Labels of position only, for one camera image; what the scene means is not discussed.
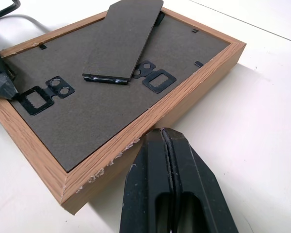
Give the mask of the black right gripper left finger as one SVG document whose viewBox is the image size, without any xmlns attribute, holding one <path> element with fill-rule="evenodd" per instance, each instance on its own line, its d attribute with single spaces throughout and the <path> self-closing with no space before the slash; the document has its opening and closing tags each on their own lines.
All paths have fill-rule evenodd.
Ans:
<svg viewBox="0 0 291 233">
<path fill-rule="evenodd" d="M 149 132 L 126 176 L 119 233 L 158 233 L 162 205 L 171 193 L 166 143 Z"/>
</svg>

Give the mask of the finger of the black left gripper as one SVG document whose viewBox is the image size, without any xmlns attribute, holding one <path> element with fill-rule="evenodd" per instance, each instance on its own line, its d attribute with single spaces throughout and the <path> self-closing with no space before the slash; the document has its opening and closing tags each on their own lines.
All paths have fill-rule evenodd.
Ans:
<svg viewBox="0 0 291 233">
<path fill-rule="evenodd" d="M 0 98 L 12 100 L 17 96 L 17 89 L 13 83 L 15 73 L 0 56 Z"/>
</svg>

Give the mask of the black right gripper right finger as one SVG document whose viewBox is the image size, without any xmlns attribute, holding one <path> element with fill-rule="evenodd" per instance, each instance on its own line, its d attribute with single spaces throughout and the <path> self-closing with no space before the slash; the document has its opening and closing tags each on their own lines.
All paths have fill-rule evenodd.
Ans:
<svg viewBox="0 0 291 233">
<path fill-rule="evenodd" d="M 164 128 L 172 184 L 170 233 L 239 233 L 214 173 L 186 137 Z"/>
</svg>

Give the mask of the wooden picture frame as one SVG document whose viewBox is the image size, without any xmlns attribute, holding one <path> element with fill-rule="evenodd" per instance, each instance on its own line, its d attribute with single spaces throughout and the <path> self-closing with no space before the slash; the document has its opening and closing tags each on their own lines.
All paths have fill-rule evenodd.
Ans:
<svg viewBox="0 0 291 233">
<path fill-rule="evenodd" d="M 23 81 L 24 91 L 54 76 L 75 92 L 30 116 L 0 98 L 0 123 L 58 203 L 78 212 L 132 161 L 153 127 L 169 127 L 238 62 L 246 44 L 163 8 L 143 58 L 176 77 L 160 94 L 139 79 L 128 85 L 89 83 L 81 71 L 102 12 L 0 51 Z"/>
</svg>

